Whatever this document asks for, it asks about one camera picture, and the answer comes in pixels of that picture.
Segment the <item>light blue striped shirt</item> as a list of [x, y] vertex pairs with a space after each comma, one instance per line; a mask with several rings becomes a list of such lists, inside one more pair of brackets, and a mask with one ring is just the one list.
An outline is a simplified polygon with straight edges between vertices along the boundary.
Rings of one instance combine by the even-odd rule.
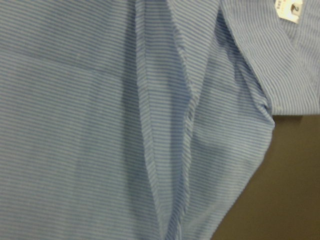
[[208, 240], [319, 112], [317, 0], [3, 0], [0, 237]]

